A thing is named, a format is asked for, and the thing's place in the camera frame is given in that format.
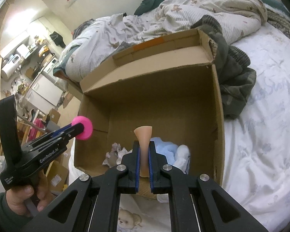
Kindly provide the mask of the dark green sleeve forearm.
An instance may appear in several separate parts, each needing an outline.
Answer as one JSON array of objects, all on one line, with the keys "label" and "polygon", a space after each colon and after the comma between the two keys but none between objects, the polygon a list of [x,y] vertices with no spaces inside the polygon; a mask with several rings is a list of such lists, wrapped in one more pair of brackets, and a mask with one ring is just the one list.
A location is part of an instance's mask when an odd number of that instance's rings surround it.
[{"label": "dark green sleeve forearm", "polygon": [[0,193],[0,231],[20,231],[31,219],[11,211],[6,194]]}]

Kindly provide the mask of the person's left hand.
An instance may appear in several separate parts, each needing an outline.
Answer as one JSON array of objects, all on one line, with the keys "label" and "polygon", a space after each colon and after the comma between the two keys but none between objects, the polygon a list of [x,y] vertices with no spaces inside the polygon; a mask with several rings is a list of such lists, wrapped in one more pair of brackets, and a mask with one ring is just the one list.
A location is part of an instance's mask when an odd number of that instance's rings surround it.
[{"label": "person's left hand", "polygon": [[33,195],[36,195],[39,199],[37,204],[39,212],[53,201],[54,195],[48,187],[48,179],[43,171],[39,172],[38,179],[39,182],[36,187],[26,185],[14,187],[6,191],[6,201],[11,211],[17,215],[29,217],[30,212],[25,205],[25,201],[30,200]]}]

